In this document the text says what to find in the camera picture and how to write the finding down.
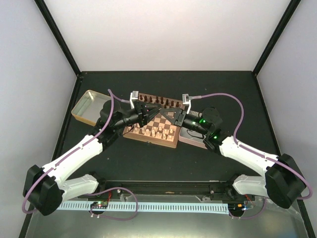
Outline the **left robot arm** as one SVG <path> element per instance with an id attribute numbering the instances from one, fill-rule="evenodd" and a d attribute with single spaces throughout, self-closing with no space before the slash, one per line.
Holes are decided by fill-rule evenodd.
<path id="1" fill-rule="evenodd" d="M 92 194 L 95 198 L 103 197 L 106 185 L 93 175 L 69 177 L 111 146 L 126 126 L 136 123 L 145 126 L 161 109 L 160 105 L 139 101 L 133 105 L 132 109 L 124 110 L 118 101 L 105 102 L 96 125 L 76 146 L 42 167 L 30 167 L 23 188 L 24 202 L 30 202 L 36 211 L 47 216 L 62 202 L 77 196 Z"/>

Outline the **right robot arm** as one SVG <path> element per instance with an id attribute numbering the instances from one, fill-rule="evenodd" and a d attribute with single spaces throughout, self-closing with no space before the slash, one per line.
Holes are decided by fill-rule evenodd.
<path id="1" fill-rule="evenodd" d="M 161 109 L 160 113 L 172 125 L 204 135 L 205 147 L 221 156 L 233 159 L 252 169 L 258 176 L 238 176 L 225 187 L 231 200 L 250 194 L 268 197 L 277 206 L 288 209 L 307 187 L 295 160 L 288 154 L 265 153 L 221 130 L 222 119 L 217 109 L 209 107 L 196 116 L 181 108 Z"/>

